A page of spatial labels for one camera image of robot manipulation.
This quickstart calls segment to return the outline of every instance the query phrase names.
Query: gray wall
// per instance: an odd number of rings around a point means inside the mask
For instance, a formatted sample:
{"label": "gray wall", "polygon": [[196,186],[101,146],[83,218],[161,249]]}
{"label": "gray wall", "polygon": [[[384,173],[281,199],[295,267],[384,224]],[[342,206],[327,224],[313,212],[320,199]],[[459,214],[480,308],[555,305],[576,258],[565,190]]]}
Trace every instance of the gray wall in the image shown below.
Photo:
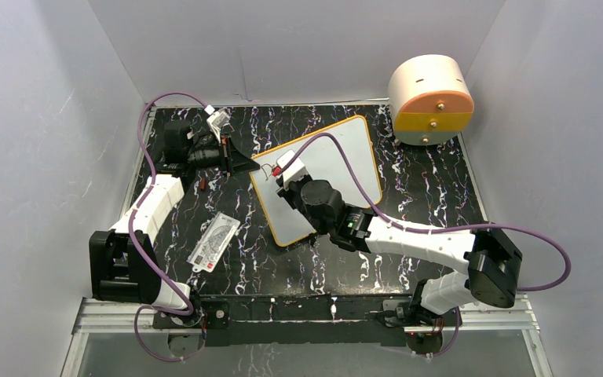
{"label": "gray wall", "polygon": [[89,2],[144,98],[235,104],[387,97],[398,65],[426,53],[465,74],[504,0]]}
{"label": "gray wall", "polygon": [[[491,220],[550,234],[574,263],[565,284],[530,295],[551,367],[603,375],[603,0],[507,2],[466,81]],[[553,249],[516,241],[523,285],[561,273]]]}
{"label": "gray wall", "polygon": [[0,375],[59,375],[142,103],[86,0],[0,0]]}

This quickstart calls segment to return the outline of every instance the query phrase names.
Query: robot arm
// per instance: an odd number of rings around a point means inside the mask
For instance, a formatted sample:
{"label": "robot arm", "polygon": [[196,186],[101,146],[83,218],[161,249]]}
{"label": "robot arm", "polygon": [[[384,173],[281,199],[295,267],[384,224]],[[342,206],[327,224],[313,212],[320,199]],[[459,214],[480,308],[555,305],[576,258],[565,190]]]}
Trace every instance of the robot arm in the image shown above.
{"label": "robot arm", "polygon": [[[190,189],[196,170],[219,167],[229,176],[260,168],[235,148],[229,135],[216,132],[217,127],[212,124],[211,133],[193,137],[189,137],[188,122],[172,121],[164,126],[164,160],[155,165],[155,185],[146,200],[139,208],[134,204],[110,230],[96,231],[90,238],[94,298],[186,309],[184,300],[161,281],[137,252],[129,237],[128,221],[133,210],[137,210],[133,222],[135,236],[149,258],[155,261],[153,242],[168,214]],[[138,203],[143,195],[144,190],[134,203]],[[192,294],[192,289],[187,284],[174,283],[195,305],[197,297]]]}
{"label": "robot arm", "polygon": [[[409,307],[397,308],[396,318],[401,323],[428,324],[451,308],[474,301],[501,308],[513,306],[521,252],[502,230],[405,232],[375,216],[371,209],[345,203],[328,181],[312,179],[300,159],[278,173],[293,155],[289,151],[276,161],[277,193],[319,234],[329,234],[332,243],[347,251],[402,254],[454,270],[439,279],[420,281]],[[397,222],[405,228],[435,228]]]}

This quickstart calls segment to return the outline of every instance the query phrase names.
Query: black marble table surface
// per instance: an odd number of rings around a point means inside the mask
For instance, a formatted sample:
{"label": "black marble table surface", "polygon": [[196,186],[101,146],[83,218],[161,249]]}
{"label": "black marble table surface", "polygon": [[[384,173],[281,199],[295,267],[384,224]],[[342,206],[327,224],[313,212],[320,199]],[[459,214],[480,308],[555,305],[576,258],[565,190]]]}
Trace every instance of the black marble table surface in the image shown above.
{"label": "black marble table surface", "polygon": [[[378,205],[393,217],[436,226],[483,220],[458,139],[442,145],[394,145],[384,105],[234,107],[231,135],[236,147],[254,155],[353,115],[368,123],[380,173]],[[159,156],[163,124],[187,119],[206,129],[198,108],[162,108],[155,114],[149,151]],[[133,194],[144,187],[142,164]],[[206,178],[206,191],[199,179]],[[203,230],[217,212],[242,222],[212,273],[194,273],[187,262]],[[272,238],[249,174],[227,178],[201,170],[184,199],[172,210],[155,241],[161,268],[173,279],[196,286],[202,295],[383,295],[412,292],[418,280],[437,278],[448,268],[395,254],[344,251],[328,236],[278,247]]]}

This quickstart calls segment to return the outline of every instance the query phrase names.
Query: white connector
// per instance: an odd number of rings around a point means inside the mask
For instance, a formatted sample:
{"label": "white connector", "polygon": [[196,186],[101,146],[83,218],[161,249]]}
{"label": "white connector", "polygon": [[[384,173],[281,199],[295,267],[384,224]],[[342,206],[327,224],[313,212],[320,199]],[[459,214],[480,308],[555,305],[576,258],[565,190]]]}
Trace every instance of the white connector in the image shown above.
{"label": "white connector", "polygon": [[206,124],[209,125],[211,132],[216,135],[216,140],[218,140],[219,144],[221,143],[221,130],[224,126],[227,126],[228,123],[230,123],[230,114],[224,109],[213,112],[206,120]]}
{"label": "white connector", "polygon": [[205,108],[204,108],[204,112],[207,115],[212,115],[216,110],[214,109],[214,106],[208,104]]}
{"label": "white connector", "polygon": [[[290,160],[294,157],[294,151],[289,150],[285,152],[281,157],[276,160],[278,167],[285,167]],[[302,179],[309,172],[306,170],[306,165],[301,159],[296,159],[290,167],[283,172],[283,188],[287,190],[288,185],[292,181],[298,181]]]}

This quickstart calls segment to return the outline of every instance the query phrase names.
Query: purple cable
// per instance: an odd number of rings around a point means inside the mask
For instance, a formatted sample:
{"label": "purple cable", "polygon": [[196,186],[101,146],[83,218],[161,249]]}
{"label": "purple cable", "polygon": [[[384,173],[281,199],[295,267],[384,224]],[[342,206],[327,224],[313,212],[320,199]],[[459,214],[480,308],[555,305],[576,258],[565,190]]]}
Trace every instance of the purple cable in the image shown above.
{"label": "purple cable", "polygon": [[[360,182],[357,180],[357,176],[355,175],[355,172],[353,171],[353,167],[350,166],[350,162],[348,161],[348,157],[345,155],[345,152],[343,151],[343,148],[341,147],[341,145],[338,143],[338,140],[336,139],[336,137],[334,137],[334,135],[332,135],[332,134],[328,134],[326,132],[323,132],[323,133],[320,133],[320,134],[313,135],[310,139],[307,140],[307,142],[305,142],[299,148],[299,150],[297,150],[297,152],[294,154],[294,156],[292,156],[292,159],[287,163],[287,165],[284,166],[283,168],[281,168],[280,173],[283,173],[290,165],[292,165],[292,163],[299,157],[299,155],[301,155],[301,153],[304,152],[304,150],[306,148],[308,148],[308,146],[311,143],[313,143],[315,140],[319,139],[320,137],[329,137],[334,142],[334,144],[336,145],[336,148],[338,148],[338,152],[341,153],[341,157],[343,158],[343,162],[345,163],[345,167],[348,168],[348,172],[350,172],[350,177],[353,178],[353,181],[355,182],[355,185],[357,186],[357,189],[360,190],[360,193],[365,198],[365,200],[367,201],[368,205],[371,207],[371,209],[373,209],[373,211],[380,218],[384,219],[385,221],[388,221],[394,228],[404,230],[405,232],[418,233],[418,234],[427,234],[427,233],[429,233],[428,229],[405,228],[401,224],[393,221],[386,214],[384,214],[378,207],[376,207],[375,203],[373,203],[373,200],[371,200],[371,198],[368,197],[366,191],[364,191],[364,188],[362,187],[362,185],[360,184]],[[561,253],[561,257],[565,261],[565,270],[563,271],[563,274],[561,275],[561,277],[559,277],[558,279],[552,281],[551,283],[544,284],[544,285],[539,285],[537,287],[523,287],[523,288],[519,288],[518,289],[519,292],[544,291],[546,289],[550,289],[550,288],[556,287],[558,284],[564,282],[568,278],[568,276],[570,275],[570,271],[572,270],[572,262],[570,261],[570,257],[568,255],[568,253],[565,251],[565,249],[558,242],[552,240],[551,238],[549,238],[548,236],[545,236],[544,234],[542,234],[540,232],[535,232],[533,230],[526,229],[526,228],[521,228],[521,227],[518,227],[518,226],[501,225],[501,224],[460,225],[460,226],[452,226],[452,227],[449,227],[449,228],[433,229],[430,232],[431,233],[435,233],[435,234],[440,234],[440,233],[446,233],[446,232],[458,232],[460,230],[474,230],[474,229],[509,229],[509,230],[513,230],[515,232],[525,233],[525,234],[528,234],[530,236],[534,236],[536,238],[539,238],[540,240],[542,240],[542,241],[548,243],[549,245],[555,247],[556,250],[558,250],[558,252]]]}
{"label": "purple cable", "polygon": [[454,327],[454,334],[451,335],[451,339],[449,339],[448,346],[438,351],[438,353],[434,353],[434,356],[440,356],[443,353],[446,353],[456,342],[456,337],[459,335],[459,324],[461,323],[461,312],[459,311],[459,307],[455,307],[454,311],[456,312],[456,326]]}
{"label": "purple cable", "polygon": [[147,116],[147,112],[149,111],[149,109],[152,108],[153,104],[157,100],[159,100],[163,97],[168,97],[168,96],[172,96],[172,95],[181,95],[181,96],[190,97],[193,100],[198,101],[203,106],[203,108],[205,108],[207,106],[207,103],[205,101],[200,100],[199,98],[193,96],[192,94],[183,93],[183,92],[169,92],[169,93],[161,94],[161,95],[157,96],[156,98],[154,98],[153,100],[151,100],[140,113],[140,118],[137,121],[137,141],[140,143],[140,149],[144,153],[144,159],[147,160],[147,164],[149,165],[149,170],[151,171],[151,174],[152,174],[152,182],[151,182],[151,184],[149,184],[147,189],[144,191],[144,194],[137,201],[137,203],[135,204],[135,208],[130,213],[130,217],[128,218],[128,235],[130,237],[130,240],[133,241],[133,245],[137,249],[137,252],[140,253],[140,256],[144,259],[144,261],[147,262],[149,267],[152,268],[152,270],[156,273],[156,275],[158,275],[165,284],[167,284],[170,288],[172,288],[172,291],[174,291],[174,293],[179,295],[179,297],[184,301],[184,304],[186,304],[186,306],[188,307],[186,310],[179,310],[179,309],[170,309],[170,308],[163,308],[163,307],[151,306],[151,305],[140,306],[140,308],[137,309],[137,312],[135,312],[135,321],[134,321],[135,337],[137,338],[137,342],[140,343],[140,346],[142,346],[144,351],[146,351],[148,354],[152,355],[156,359],[161,360],[161,361],[178,362],[178,361],[183,361],[184,359],[187,359],[189,357],[195,356],[202,348],[200,348],[199,350],[196,350],[193,353],[190,353],[187,356],[178,357],[178,358],[174,358],[174,359],[169,358],[169,357],[160,356],[160,355],[154,353],[153,351],[151,351],[144,344],[144,341],[142,340],[142,337],[140,336],[140,332],[137,329],[137,319],[140,317],[140,312],[143,309],[153,309],[153,310],[158,310],[158,311],[164,312],[164,313],[176,314],[178,316],[189,316],[189,315],[193,314],[193,311],[194,311],[193,304],[191,303],[191,300],[188,297],[186,297],[186,295],[184,295],[184,292],[181,289],[179,289],[179,287],[177,287],[177,285],[169,277],[167,277],[167,275],[158,267],[158,265],[154,261],[152,261],[151,258],[149,258],[146,251],[144,251],[144,248],[140,245],[140,242],[137,240],[137,237],[135,236],[135,230],[133,229],[133,223],[135,222],[135,215],[137,214],[137,208],[139,208],[142,205],[142,203],[144,203],[144,201],[147,199],[147,196],[149,196],[149,194],[151,193],[151,191],[154,187],[154,184],[155,184],[155,179],[156,179],[155,165],[154,165],[151,155],[149,155],[149,152],[147,151],[147,145],[144,143],[144,135],[143,135],[143,133],[144,133],[144,117]]}

